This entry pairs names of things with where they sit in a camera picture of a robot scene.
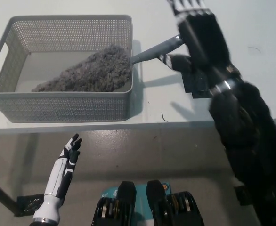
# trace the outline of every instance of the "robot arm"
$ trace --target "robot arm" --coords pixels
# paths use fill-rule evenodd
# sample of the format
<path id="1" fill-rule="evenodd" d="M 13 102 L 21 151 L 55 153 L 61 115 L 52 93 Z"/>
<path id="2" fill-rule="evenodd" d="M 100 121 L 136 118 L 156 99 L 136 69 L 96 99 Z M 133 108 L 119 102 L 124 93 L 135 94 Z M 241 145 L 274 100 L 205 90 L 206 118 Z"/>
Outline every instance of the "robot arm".
<path id="1" fill-rule="evenodd" d="M 75 134 L 63 148 L 55 161 L 44 194 L 44 203 L 35 212 L 30 226 L 57 226 L 60 221 L 59 208 L 64 204 L 75 165 L 80 155 L 82 139 Z"/>
<path id="2" fill-rule="evenodd" d="M 231 63 L 222 31 L 204 0 L 168 2 L 190 53 L 187 68 L 207 76 L 212 94 L 209 112 L 233 172 L 246 185 L 262 225 L 275 226 L 276 127 L 269 108 L 258 89 L 244 82 Z M 170 68 L 180 62 L 173 56 L 168 60 L 166 57 L 160 60 L 172 62 Z"/>

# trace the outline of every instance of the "gray floor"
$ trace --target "gray floor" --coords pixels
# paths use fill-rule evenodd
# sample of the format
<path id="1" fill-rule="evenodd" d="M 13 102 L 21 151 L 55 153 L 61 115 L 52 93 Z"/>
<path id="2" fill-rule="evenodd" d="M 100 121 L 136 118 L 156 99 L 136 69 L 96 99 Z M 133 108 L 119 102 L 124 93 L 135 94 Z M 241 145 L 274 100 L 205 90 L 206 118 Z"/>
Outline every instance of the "gray floor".
<path id="1" fill-rule="evenodd" d="M 53 163 L 73 133 L 0 136 L 0 186 L 11 197 L 43 193 Z M 190 191 L 206 226 L 258 226 L 251 207 L 239 206 L 237 185 L 215 129 L 81 132 L 81 155 L 60 226 L 90 225 L 102 191 L 122 180 L 166 180 Z M 28 226 L 0 204 L 0 226 Z"/>

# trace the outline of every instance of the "mesh basket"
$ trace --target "mesh basket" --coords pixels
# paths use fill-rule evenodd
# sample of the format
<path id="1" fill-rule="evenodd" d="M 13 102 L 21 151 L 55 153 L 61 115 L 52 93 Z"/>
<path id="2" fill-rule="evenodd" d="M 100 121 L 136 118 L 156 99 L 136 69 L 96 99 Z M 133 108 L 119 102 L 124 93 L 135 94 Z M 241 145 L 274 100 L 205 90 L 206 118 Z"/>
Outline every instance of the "mesh basket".
<path id="1" fill-rule="evenodd" d="M 26 58 L 37 52 L 96 52 L 111 44 L 132 53 L 129 16 L 17 16 L 0 41 L 8 54 L 0 72 L 0 111 L 11 122 L 124 121 L 129 118 L 131 87 L 126 92 L 16 92 Z"/>

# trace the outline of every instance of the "white robotic hand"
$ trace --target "white robotic hand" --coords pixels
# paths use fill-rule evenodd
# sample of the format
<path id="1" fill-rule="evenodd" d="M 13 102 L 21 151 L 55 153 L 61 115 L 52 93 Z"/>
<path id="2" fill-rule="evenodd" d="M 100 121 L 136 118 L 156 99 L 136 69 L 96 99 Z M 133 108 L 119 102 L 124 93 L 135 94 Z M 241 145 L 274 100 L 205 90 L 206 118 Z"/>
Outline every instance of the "white robotic hand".
<path id="1" fill-rule="evenodd" d="M 54 163 L 44 194 L 44 203 L 35 212 L 30 226 L 57 226 L 59 224 L 59 208 L 63 205 L 75 165 L 80 155 L 82 139 L 75 134 L 63 148 Z"/>

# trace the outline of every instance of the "gray plastic handle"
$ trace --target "gray plastic handle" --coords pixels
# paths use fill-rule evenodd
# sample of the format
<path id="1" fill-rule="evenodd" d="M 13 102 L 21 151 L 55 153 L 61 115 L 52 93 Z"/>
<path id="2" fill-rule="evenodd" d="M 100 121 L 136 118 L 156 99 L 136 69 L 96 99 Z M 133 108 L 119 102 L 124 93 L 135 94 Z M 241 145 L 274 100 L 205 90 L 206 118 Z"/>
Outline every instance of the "gray plastic handle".
<path id="1" fill-rule="evenodd" d="M 180 35 L 178 34 L 175 37 L 172 37 L 171 39 L 168 39 L 160 43 L 159 45 L 156 45 L 142 53 L 139 53 L 136 56 L 132 56 L 130 58 L 130 62 L 134 65 L 143 61 L 156 59 L 160 55 L 165 55 L 170 53 L 171 51 L 174 51 L 175 49 L 182 46 L 183 43 L 183 40 L 180 38 Z"/>

